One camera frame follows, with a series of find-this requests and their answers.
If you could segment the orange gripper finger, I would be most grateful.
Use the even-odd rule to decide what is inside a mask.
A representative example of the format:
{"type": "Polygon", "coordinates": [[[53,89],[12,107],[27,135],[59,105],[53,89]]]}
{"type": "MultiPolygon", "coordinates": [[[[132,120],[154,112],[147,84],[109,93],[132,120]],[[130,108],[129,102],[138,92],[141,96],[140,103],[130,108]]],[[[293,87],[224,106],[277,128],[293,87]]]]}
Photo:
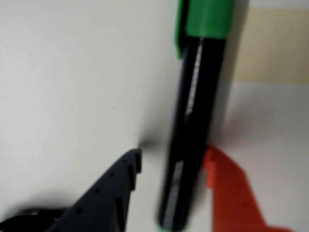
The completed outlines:
{"type": "Polygon", "coordinates": [[[212,190],[213,232],[289,232],[267,225],[246,174],[226,153],[216,147],[205,150],[202,170],[205,187],[212,190]]]}

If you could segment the dark navy gripper finger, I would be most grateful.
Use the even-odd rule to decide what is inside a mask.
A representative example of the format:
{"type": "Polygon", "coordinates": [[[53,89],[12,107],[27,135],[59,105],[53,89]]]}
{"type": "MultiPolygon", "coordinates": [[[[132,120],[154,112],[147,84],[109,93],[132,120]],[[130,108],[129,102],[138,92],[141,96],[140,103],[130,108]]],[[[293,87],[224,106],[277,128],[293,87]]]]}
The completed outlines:
{"type": "Polygon", "coordinates": [[[52,226],[54,232],[124,232],[142,151],[121,156],[52,226]]]}

